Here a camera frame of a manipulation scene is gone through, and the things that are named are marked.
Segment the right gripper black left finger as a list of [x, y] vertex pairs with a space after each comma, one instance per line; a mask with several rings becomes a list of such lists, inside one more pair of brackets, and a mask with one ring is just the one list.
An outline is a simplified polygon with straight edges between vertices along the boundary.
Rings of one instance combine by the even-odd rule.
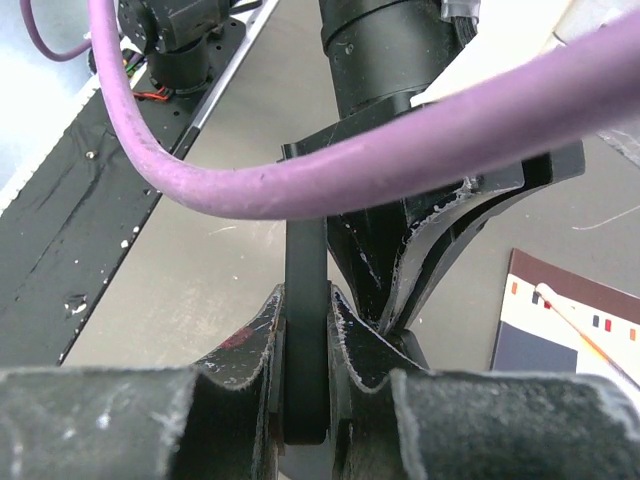
[[274, 479], [269, 397], [274, 288], [258, 314], [180, 367], [1, 373], [5, 479]]

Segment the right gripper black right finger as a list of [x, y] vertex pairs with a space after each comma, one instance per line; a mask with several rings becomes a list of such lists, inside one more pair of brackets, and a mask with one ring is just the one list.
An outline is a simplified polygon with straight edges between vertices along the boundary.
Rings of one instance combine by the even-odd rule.
[[639, 414], [593, 375], [432, 372], [329, 297], [336, 479], [635, 479]]

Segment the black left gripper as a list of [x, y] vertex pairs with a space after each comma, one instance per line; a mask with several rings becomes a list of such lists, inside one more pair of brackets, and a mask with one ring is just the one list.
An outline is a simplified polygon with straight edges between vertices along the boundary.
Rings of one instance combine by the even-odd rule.
[[581, 136], [577, 110], [532, 95], [458, 95], [384, 126], [368, 110], [303, 141], [280, 164], [278, 217], [327, 218], [329, 250], [361, 320], [408, 327], [485, 223], [524, 188], [465, 198], [408, 240], [404, 209], [364, 209], [495, 170]]

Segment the black smartphone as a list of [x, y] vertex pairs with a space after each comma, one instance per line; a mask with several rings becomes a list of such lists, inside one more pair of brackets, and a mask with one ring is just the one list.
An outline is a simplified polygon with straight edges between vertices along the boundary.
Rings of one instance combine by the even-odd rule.
[[326, 220], [289, 221], [281, 471], [291, 479], [330, 477], [328, 287]]

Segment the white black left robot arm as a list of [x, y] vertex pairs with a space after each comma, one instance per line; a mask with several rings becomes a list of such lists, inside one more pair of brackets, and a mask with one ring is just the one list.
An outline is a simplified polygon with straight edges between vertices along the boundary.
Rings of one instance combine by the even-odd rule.
[[[207, 40], [231, 21], [230, 1], [122, 1], [124, 33], [155, 83], [183, 93], [204, 83]], [[306, 155], [409, 112], [471, 32], [445, 22], [436, 1], [324, 1], [321, 39], [339, 119], [283, 149]], [[551, 184], [583, 174], [581, 144], [327, 221], [328, 247], [360, 317], [380, 333], [405, 328], [486, 221]]]

